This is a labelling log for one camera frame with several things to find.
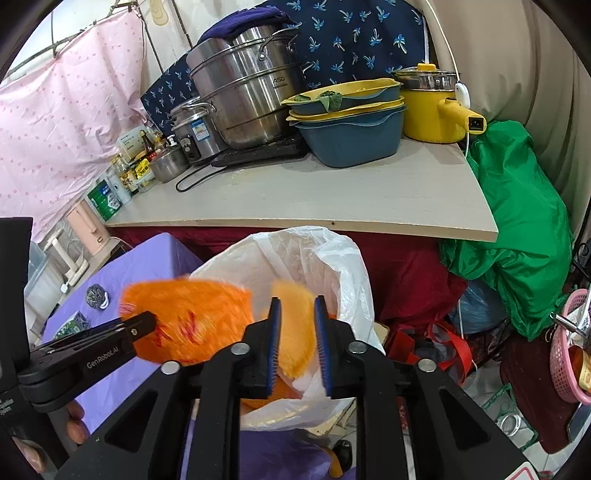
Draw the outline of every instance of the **white wall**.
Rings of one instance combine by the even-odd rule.
[[[178,10],[183,19],[187,32],[193,45],[201,34],[213,25],[217,20],[240,9],[254,7],[262,0],[177,0]],[[154,45],[164,69],[172,65],[187,50],[189,43],[183,34],[171,0],[162,0],[164,9],[168,14],[168,23],[163,26],[154,24],[150,14],[150,0],[140,1],[140,9],[146,19],[148,29],[154,40]],[[109,7],[114,0],[64,0],[55,10],[53,18],[54,40],[73,35],[83,28],[92,25],[94,20],[104,18],[109,12]],[[160,68],[154,52],[146,42],[146,60],[144,63],[144,77],[142,88],[146,90],[160,75]],[[17,55],[12,66],[16,66],[30,55],[51,45],[50,17],[47,17],[35,30],[33,35],[25,43]],[[3,84],[14,81],[24,74],[46,64],[52,58],[52,53],[47,52],[35,59],[11,77],[4,80]]]

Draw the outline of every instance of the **navy blue cloth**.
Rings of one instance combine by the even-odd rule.
[[[200,44],[208,38],[235,38],[249,28],[262,25],[282,25],[292,22],[285,12],[272,6],[240,10],[222,18],[206,30],[197,43]]]
[[[187,53],[167,68],[166,72],[142,95],[144,108],[154,125],[166,137],[173,134],[167,114],[177,105],[199,95],[189,76]]]
[[[393,76],[426,59],[424,18],[404,0],[268,0],[300,27],[308,88]]]

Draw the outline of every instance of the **pot lid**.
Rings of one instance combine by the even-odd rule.
[[[439,70],[433,63],[419,63],[394,73],[403,83],[403,90],[441,90],[452,92],[456,82],[456,72]]]

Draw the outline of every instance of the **stainless steel pot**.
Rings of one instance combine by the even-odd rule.
[[[270,30],[270,27],[252,28],[248,32],[252,30],[262,34]],[[187,56],[187,64],[191,68],[191,78],[195,85],[198,85],[197,90],[201,97],[205,98],[229,83],[247,79],[257,73],[297,63],[293,47],[297,35],[289,34],[293,31],[297,29],[285,28],[274,31],[268,38],[256,38],[231,45],[199,64],[194,63],[197,58],[202,57],[197,49],[208,42],[214,43],[220,39],[210,38],[197,46]]]
[[[195,87],[210,92],[202,101],[211,104],[213,122],[230,147],[257,147],[291,131],[281,101],[305,90],[291,45],[295,30],[251,28],[232,42],[207,40],[187,56]]]
[[[252,42],[264,42],[269,38],[275,39],[279,37],[287,37],[288,39],[291,39],[296,36],[294,33],[297,31],[298,29],[295,27],[280,28],[278,25],[262,25],[260,27],[249,28],[233,40],[210,38],[200,43],[189,52],[189,55],[187,55],[187,65],[193,70],[205,61],[212,59],[219,54],[231,51],[234,47],[247,46]]]
[[[213,107],[199,97],[191,98],[171,112],[172,130],[190,164],[213,157],[228,148],[209,112]]]
[[[188,167],[189,162],[178,145],[158,153],[150,162],[150,168],[154,172],[154,176],[162,183],[178,177]]]

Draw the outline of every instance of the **purple table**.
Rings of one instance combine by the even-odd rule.
[[[78,311],[93,327],[118,318],[119,297],[131,283],[179,277],[202,264],[168,233],[152,237],[104,266],[81,285],[47,321],[43,341],[51,340],[59,327]],[[91,308],[85,300],[86,289],[95,283],[109,293],[110,303],[103,312]],[[86,411],[84,421],[90,432],[94,432],[156,368],[156,364],[134,358],[80,395],[78,402]],[[192,429],[189,432],[188,444]],[[241,432],[240,443],[242,480],[330,479],[329,455],[317,446],[296,439],[292,431]],[[353,478],[354,469],[343,480]]]
[[[119,317],[119,297],[131,283],[161,280],[190,274],[203,262],[168,233],[146,240],[132,251],[113,260],[82,284],[47,321],[43,341],[48,342],[74,313],[82,315],[95,327]],[[109,294],[109,306],[99,312],[85,300],[86,289],[98,283]],[[90,432],[97,427],[156,370],[158,365],[139,358],[98,382],[78,397],[86,411],[85,423]]]

